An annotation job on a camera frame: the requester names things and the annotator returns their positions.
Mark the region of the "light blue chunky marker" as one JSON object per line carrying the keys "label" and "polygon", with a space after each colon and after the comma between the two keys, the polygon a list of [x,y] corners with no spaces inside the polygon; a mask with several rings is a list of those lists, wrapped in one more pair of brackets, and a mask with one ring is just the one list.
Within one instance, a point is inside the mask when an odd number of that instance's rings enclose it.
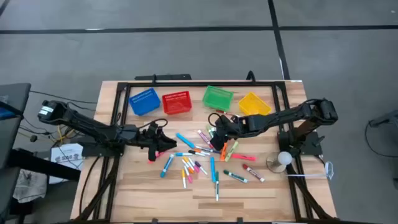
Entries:
{"label": "light blue chunky marker", "polygon": [[192,143],[191,141],[189,141],[187,138],[185,138],[183,135],[181,135],[180,133],[176,134],[176,137],[181,140],[182,142],[184,142],[187,146],[189,146],[191,149],[195,148],[194,143]]}

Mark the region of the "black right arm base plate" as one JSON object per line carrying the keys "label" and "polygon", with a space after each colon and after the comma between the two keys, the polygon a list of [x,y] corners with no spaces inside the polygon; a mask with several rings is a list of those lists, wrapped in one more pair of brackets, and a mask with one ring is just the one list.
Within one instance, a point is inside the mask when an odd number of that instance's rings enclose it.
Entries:
{"label": "black right arm base plate", "polygon": [[322,155],[323,152],[320,143],[324,138],[324,136],[320,137],[316,131],[299,137],[294,137],[291,131],[282,131],[277,135],[280,151],[288,152],[292,157],[298,155]]}

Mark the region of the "pink label Expo marker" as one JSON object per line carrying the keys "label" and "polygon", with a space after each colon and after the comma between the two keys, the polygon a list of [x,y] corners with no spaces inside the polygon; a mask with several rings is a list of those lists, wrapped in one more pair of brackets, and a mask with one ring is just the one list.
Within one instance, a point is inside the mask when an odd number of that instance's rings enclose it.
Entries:
{"label": "pink label Expo marker", "polygon": [[204,140],[206,142],[206,144],[210,147],[210,149],[214,149],[214,147],[211,144],[210,140],[205,136],[205,134],[201,130],[198,130],[197,133],[202,138],[202,140]]}

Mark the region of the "thin blue Expo marker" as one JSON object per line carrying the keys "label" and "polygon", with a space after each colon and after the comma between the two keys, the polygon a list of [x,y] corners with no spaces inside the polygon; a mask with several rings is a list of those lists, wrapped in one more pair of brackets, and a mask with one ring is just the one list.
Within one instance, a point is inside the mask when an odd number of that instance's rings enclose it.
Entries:
{"label": "thin blue Expo marker", "polygon": [[199,150],[201,150],[201,151],[206,151],[206,152],[212,152],[212,153],[221,154],[220,151],[217,151],[217,150],[215,150],[215,149],[208,149],[208,148],[201,147],[201,146],[195,146],[195,149],[199,149]]}

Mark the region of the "white bulb brass base lamp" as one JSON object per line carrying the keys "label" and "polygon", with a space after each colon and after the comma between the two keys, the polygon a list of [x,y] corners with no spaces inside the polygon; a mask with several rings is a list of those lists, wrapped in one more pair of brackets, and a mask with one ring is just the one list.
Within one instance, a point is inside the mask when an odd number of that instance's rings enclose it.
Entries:
{"label": "white bulb brass base lamp", "polygon": [[292,163],[292,156],[289,152],[273,152],[266,160],[267,168],[273,173],[282,173]]}

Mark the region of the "blue plastic basket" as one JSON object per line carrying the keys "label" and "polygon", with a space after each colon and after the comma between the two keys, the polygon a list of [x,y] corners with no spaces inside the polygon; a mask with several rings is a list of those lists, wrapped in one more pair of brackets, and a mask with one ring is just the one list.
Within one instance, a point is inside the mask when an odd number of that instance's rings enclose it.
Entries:
{"label": "blue plastic basket", "polygon": [[160,98],[154,88],[140,92],[129,98],[129,103],[134,114],[145,115],[160,106]]}

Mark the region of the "pink highlighter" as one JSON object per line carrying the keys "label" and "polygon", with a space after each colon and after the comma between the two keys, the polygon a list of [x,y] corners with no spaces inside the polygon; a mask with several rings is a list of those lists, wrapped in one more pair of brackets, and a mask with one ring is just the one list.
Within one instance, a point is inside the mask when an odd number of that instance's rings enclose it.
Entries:
{"label": "pink highlighter", "polygon": [[[155,158],[157,159],[157,158],[159,158],[160,156],[162,156],[164,154],[164,152],[158,152],[158,151],[156,151],[155,152]],[[148,160],[148,164],[152,164],[154,161],[150,161],[150,160]]]}
{"label": "pink highlighter", "polygon": [[257,158],[254,156],[247,156],[247,155],[243,155],[243,154],[233,154],[231,156],[234,159],[242,159],[242,160],[246,160],[246,161],[256,161]]}

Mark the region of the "black beam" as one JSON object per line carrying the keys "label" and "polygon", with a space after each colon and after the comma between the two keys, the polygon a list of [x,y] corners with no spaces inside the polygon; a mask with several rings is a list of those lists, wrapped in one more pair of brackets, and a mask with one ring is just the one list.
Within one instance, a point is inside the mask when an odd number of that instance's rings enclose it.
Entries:
{"label": "black beam", "polygon": [[10,150],[6,165],[73,181],[79,181],[81,174],[78,169],[36,157],[31,152],[22,149]]}

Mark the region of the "yellow green highlighter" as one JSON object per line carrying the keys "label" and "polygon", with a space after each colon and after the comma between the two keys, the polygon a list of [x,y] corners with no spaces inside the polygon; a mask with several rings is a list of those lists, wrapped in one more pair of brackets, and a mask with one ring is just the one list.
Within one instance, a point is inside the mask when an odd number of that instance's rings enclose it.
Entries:
{"label": "yellow green highlighter", "polygon": [[234,144],[231,146],[231,148],[229,149],[228,153],[226,154],[226,156],[224,158],[225,162],[228,162],[230,160],[230,158],[233,155],[233,152],[237,148],[238,144],[239,143],[237,141],[235,141]]}

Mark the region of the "green label Expo marker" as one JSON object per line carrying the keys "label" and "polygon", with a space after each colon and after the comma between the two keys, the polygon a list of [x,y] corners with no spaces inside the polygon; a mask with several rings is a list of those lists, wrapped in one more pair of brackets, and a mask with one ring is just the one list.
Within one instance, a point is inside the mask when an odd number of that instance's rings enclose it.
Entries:
{"label": "green label Expo marker", "polygon": [[232,173],[232,172],[230,172],[230,171],[228,171],[228,170],[224,170],[223,173],[224,173],[225,175],[231,177],[231,178],[234,178],[234,179],[240,181],[240,182],[243,182],[243,183],[247,183],[247,182],[248,182],[248,180],[245,179],[244,177],[241,177],[241,176],[239,176],[239,175],[237,175],[237,174],[234,174],[234,173]]}

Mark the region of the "red plastic basket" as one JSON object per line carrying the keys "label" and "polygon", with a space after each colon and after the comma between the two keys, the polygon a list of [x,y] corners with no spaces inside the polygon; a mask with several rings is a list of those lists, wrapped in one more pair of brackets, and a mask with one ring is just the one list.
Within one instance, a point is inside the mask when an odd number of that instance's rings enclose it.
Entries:
{"label": "red plastic basket", "polygon": [[192,108],[189,91],[180,91],[162,96],[164,113],[167,115],[189,112]]}

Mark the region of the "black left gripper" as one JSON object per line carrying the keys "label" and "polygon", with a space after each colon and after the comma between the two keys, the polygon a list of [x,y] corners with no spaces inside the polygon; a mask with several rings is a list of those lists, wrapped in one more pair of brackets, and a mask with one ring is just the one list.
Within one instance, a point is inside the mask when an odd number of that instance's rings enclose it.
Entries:
{"label": "black left gripper", "polygon": [[[169,149],[173,149],[177,147],[176,141],[172,138],[167,137],[166,135],[161,135],[159,139],[165,144],[159,144],[158,151],[165,152]],[[148,148],[148,160],[155,161],[156,160],[156,151],[157,151],[157,130],[156,129],[145,129],[143,131],[139,131],[137,135],[137,147],[144,149]]]}

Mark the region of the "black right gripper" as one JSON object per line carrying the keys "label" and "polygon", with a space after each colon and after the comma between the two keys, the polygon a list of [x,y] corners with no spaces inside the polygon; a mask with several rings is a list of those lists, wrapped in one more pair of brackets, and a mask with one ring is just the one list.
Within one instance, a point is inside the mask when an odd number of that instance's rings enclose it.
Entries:
{"label": "black right gripper", "polygon": [[220,131],[216,130],[216,132],[212,133],[213,133],[212,140],[214,140],[213,147],[217,151],[220,151],[225,142],[227,142],[232,138],[234,139],[238,138],[238,135],[240,134],[240,127],[238,123],[234,123],[230,120],[230,123],[227,128],[222,129]]}

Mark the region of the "blue flat panel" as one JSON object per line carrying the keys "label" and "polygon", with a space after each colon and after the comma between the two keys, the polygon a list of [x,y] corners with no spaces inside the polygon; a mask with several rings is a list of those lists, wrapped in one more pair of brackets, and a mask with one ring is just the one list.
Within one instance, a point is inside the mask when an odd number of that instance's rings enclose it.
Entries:
{"label": "blue flat panel", "polygon": [[22,111],[14,108],[7,103],[0,102],[0,121],[12,118],[22,118]]}

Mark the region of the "blue label Expo marker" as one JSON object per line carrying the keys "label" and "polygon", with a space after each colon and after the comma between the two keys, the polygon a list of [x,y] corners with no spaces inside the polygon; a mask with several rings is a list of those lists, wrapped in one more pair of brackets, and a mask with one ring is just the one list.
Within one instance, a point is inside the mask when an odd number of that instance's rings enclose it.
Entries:
{"label": "blue label Expo marker", "polygon": [[165,163],[164,168],[162,169],[162,171],[161,171],[161,173],[160,173],[160,177],[161,177],[161,178],[164,178],[164,177],[166,176],[166,173],[167,173],[167,171],[168,171],[168,169],[169,169],[169,167],[170,167],[170,165],[171,165],[171,163],[172,163],[174,157],[175,157],[174,154],[171,154],[171,155],[169,156],[167,162]]}

